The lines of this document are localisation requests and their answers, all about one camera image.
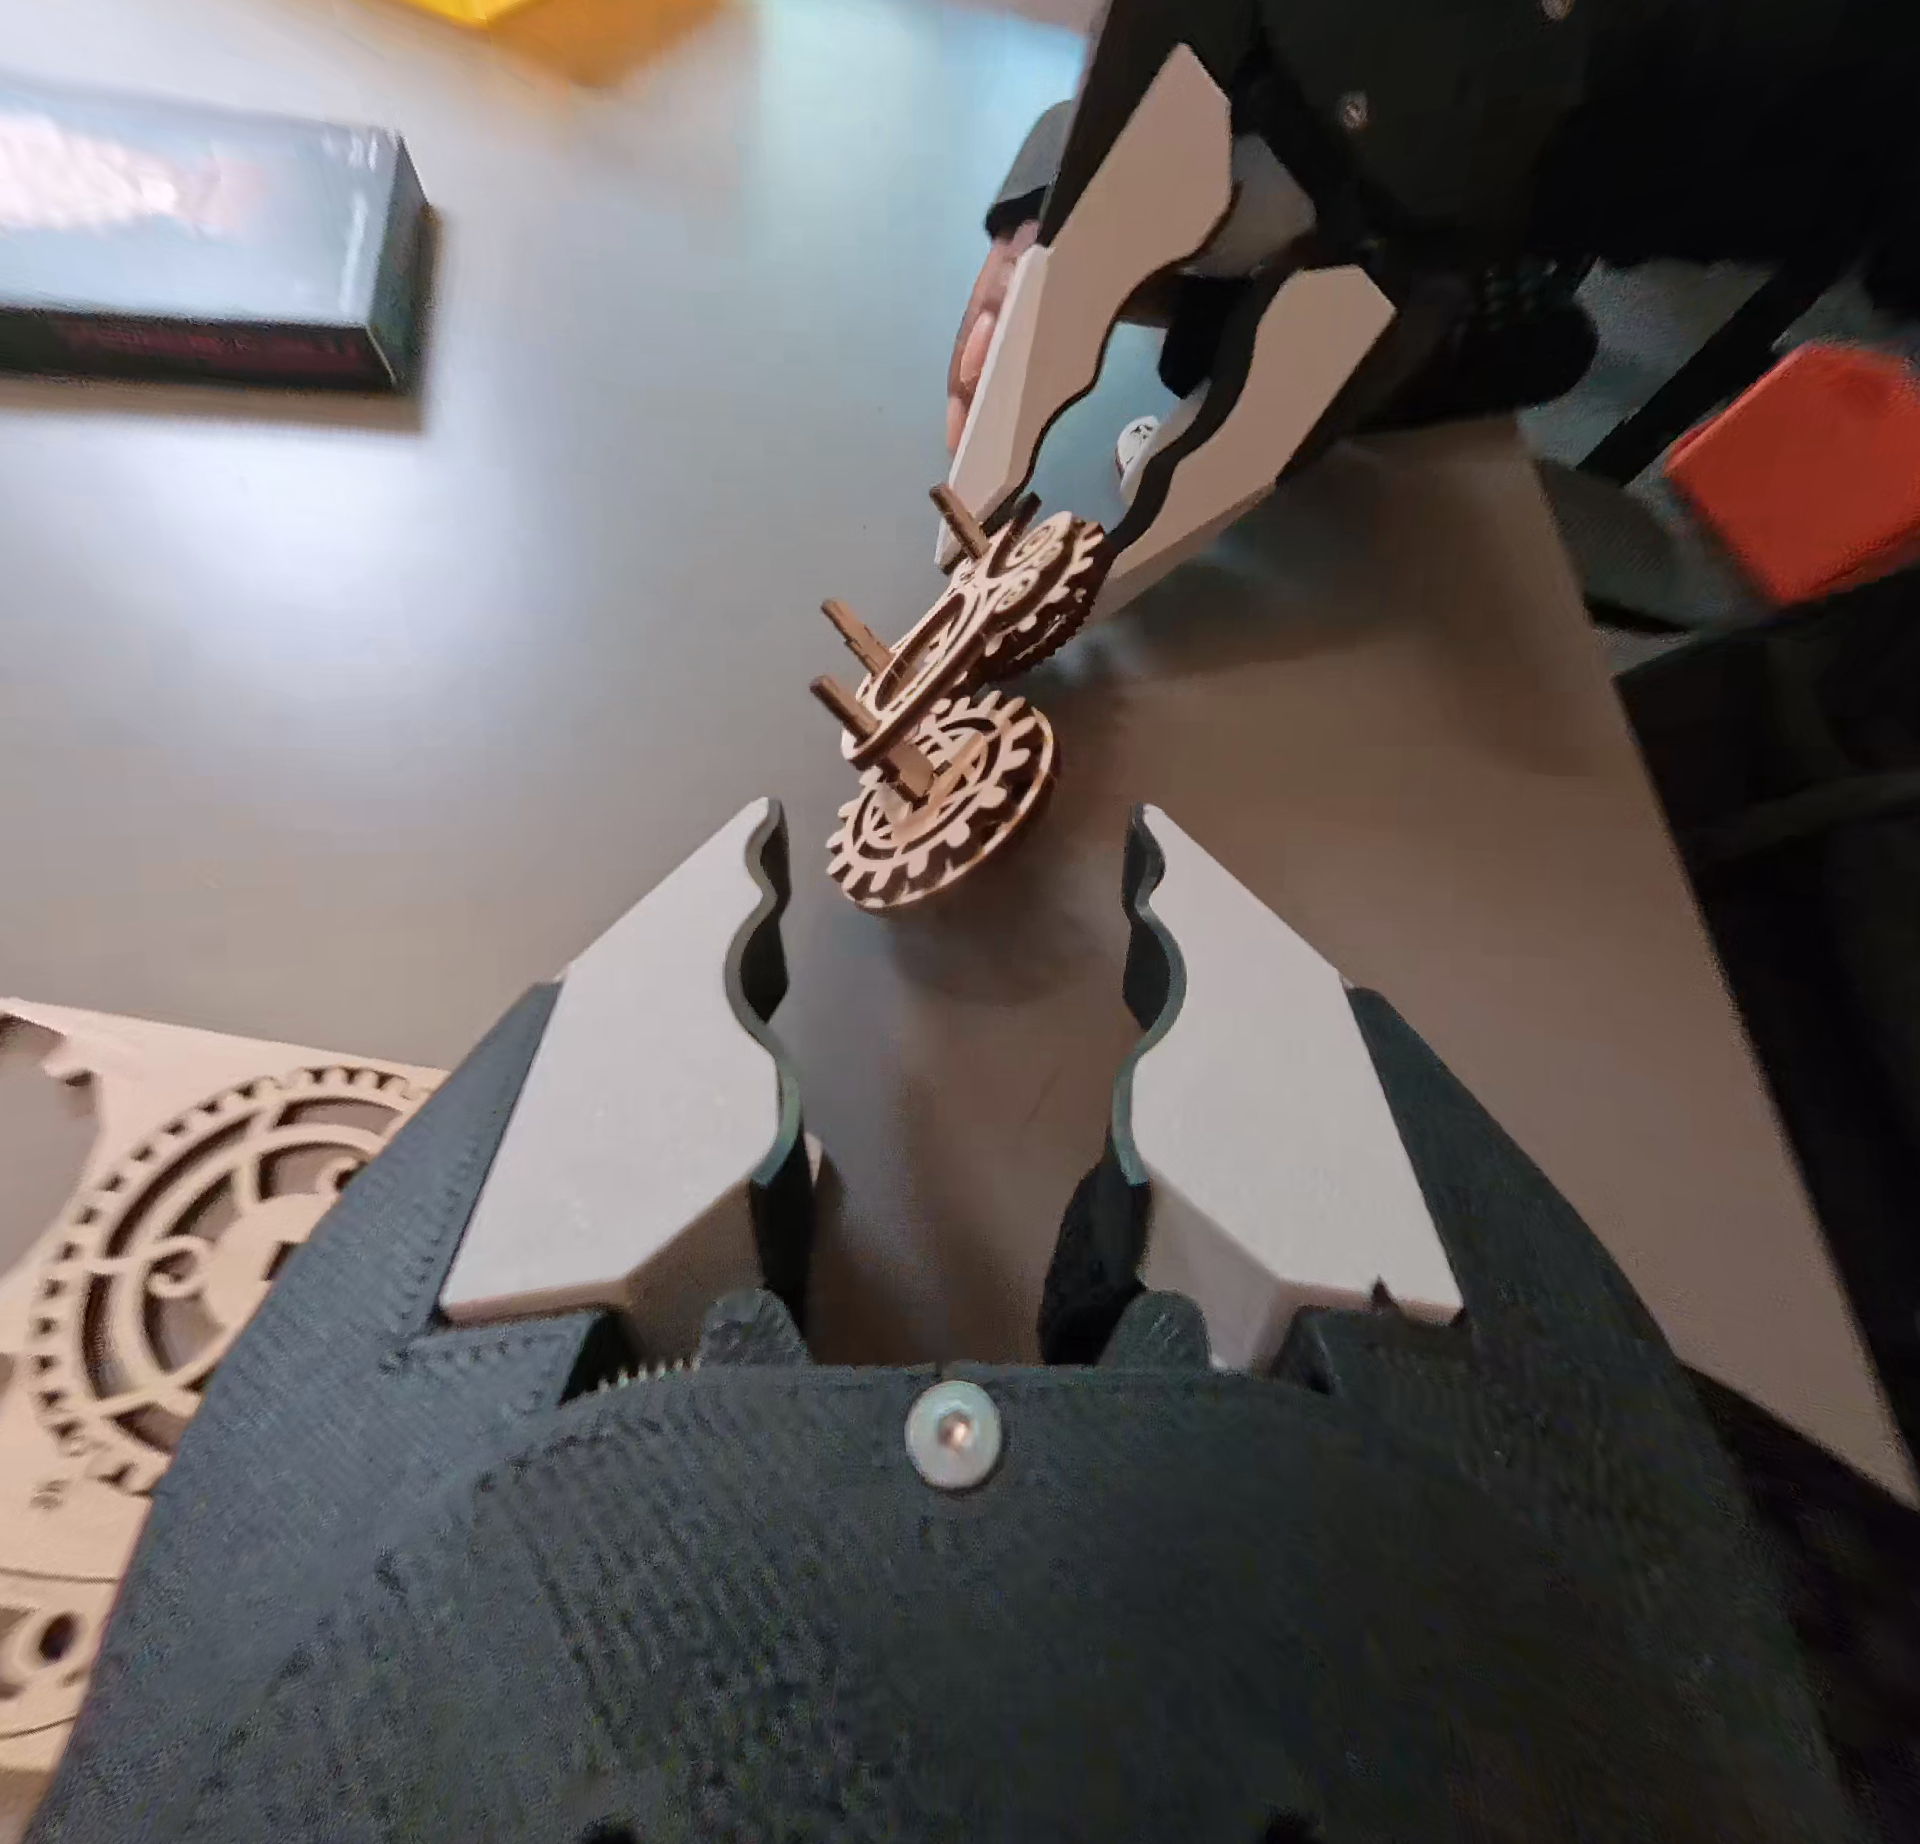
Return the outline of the red orange box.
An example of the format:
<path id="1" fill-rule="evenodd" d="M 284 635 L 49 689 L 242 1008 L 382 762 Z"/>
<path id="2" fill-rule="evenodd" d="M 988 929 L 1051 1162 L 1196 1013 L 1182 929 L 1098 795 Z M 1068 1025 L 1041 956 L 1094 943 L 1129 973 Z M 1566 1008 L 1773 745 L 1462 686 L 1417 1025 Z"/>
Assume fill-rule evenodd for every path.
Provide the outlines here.
<path id="1" fill-rule="evenodd" d="M 1916 361 L 1805 343 L 1664 455 L 1661 476 L 1765 607 L 1916 562 Z"/>

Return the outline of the wooden gear assembly with pegs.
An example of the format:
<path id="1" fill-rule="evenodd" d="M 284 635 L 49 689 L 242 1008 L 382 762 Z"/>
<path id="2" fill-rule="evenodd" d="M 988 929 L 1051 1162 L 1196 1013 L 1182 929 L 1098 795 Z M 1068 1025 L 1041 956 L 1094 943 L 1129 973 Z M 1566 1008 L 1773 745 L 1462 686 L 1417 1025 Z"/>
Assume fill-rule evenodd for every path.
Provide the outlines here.
<path id="1" fill-rule="evenodd" d="M 1041 514 L 1034 492 L 996 531 L 950 487 L 932 501 L 956 540 L 941 591 L 898 641 L 827 601 L 863 675 L 853 689 L 810 681 L 856 775 L 830 836 L 830 877 L 869 917 L 944 896 L 1041 815 L 1055 734 L 1014 681 L 1082 631 L 1107 579 L 1104 529 Z"/>

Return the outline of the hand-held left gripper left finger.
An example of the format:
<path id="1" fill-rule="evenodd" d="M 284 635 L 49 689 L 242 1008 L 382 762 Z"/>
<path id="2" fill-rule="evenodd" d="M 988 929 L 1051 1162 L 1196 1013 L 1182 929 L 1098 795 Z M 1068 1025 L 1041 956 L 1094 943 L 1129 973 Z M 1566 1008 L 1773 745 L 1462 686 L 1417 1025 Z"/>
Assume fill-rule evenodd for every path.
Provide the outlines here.
<path id="1" fill-rule="evenodd" d="M 562 973 L 445 1324 L 701 1326 L 735 1288 L 805 1324 L 817 1160 L 772 1038 L 789 895 L 785 814 L 756 798 Z"/>

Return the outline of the black puzzle box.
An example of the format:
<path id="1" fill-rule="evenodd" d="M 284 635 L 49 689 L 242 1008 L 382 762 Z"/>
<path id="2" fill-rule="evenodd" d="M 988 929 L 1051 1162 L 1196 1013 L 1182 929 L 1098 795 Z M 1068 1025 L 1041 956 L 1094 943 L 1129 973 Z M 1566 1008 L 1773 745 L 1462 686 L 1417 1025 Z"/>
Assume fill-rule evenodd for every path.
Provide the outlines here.
<path id="1" fill-rule="evenodd" d="M 412 392 L 403 138 L 4 79 L 4 374 Z"/>

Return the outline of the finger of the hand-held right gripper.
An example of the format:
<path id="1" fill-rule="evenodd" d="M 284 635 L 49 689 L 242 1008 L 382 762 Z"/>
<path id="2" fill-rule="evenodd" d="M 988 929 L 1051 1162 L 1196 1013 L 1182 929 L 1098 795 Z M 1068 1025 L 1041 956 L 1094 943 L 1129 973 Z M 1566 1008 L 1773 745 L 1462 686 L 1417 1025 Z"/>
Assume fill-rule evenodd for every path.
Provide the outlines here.
<path id="1" fill-rule="evenodd" d="M 1008 509 L 1054 421 L 1092 392 L 1126 303 L 1225 221 L 1230 148 L 1229 92 L 1175 45 L 1068 212 L 1043 218 L 1048 239 L 1014 269 L 950 459 L 947 520 L 983 524 Z M 1175 571 L 1238 517 L 1233 418 L 1238 326 L 1170 418 L 1179 429 L 1142 459 L 1129 517 L 1098 548 L 1110 571 Z"/>
<path id="2" fill-rule="evenodd" d="M 1111 617 L 1267 499 L 1392 319 L 1360 265 L 1258 276 L 1208 379 L 1140 455 L 1129 510 L 1101 545 L 1094 615 Z"/>

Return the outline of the person's right hand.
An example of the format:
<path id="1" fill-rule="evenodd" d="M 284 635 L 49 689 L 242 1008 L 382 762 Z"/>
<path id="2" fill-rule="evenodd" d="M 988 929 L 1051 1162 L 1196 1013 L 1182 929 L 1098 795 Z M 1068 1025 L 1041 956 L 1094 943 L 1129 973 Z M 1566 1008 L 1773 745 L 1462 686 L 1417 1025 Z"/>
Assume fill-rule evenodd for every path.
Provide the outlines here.
<path id="1" fill-rule="evenodd" d="M 972 394 L 982 379 L 988 348 L 994 343 L 996 316 L 1004 309 L 1007 287 L 1014 283 L 1014 271 L 1029 247 L 1030 247 L 1030 225 L 1021 225 L 1019 231 L 994 239 L 988 247 L 988 257 L 982 262 L 982 271 L 974 273 L 970 303 L 964 304 L 964 319 L 956 325 L 956 335 L 954 335 L 950 361 L 947 361 L 944 429 L 947 429 L 950 455 L 956 455 L 956 445 L 964 439 L 964 429 L 972 410 Z"/>

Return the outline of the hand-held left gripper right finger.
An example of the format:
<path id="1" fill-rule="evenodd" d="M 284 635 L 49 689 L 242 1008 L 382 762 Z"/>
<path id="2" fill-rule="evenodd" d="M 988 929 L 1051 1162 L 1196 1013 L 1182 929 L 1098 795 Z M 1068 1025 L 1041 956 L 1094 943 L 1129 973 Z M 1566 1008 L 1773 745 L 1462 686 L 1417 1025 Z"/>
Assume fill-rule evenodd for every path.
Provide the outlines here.
<path id="1" fill-rule="evenodd" d="M 1343 973 L 1154 805 L 1122 905 L 1140 1039 L 1111 1155 L 1142 1194 L 1140 1284 L 1196 1305 L 1212 1366 L 1271 1366 L 1303 1311 L 1452 1326 L 1462 1287 Z"/>

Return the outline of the wooden puzzle sheet with gears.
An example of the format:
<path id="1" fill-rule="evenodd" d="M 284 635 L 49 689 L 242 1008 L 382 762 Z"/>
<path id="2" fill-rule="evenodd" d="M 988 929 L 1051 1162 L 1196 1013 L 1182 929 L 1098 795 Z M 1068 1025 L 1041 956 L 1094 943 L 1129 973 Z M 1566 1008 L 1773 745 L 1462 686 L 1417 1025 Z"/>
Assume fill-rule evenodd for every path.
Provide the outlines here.
<path id="1" fill-rule="evenodd" d="M 4 1274 L 4 1838 L 49 1789 L 153 1488 L 281 1267 L 428 1066 L 4 999 L 94 1143 Z"/>

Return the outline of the grey desk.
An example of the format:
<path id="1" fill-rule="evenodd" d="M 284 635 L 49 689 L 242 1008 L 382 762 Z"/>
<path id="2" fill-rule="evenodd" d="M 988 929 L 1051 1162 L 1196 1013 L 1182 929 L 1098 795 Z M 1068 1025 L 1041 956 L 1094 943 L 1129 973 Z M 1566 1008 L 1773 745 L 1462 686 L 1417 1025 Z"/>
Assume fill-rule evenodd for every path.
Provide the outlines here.
<path id="1" fill-rule="evenodd" d="M 412 398 L 4 384 L 4 990 L 453 1066 L 779 798 L 817 1343 L 1029 1362 L 1157 805 L 1909 1495 L 1522 429 L 1336 447 L 1041 670 L 1007 860 L 833 888 L 819 605 L 925 605 L 978 216 L 1094 3 L 4 0 L 5 76 L 396 128 L 439 216 Z"/>

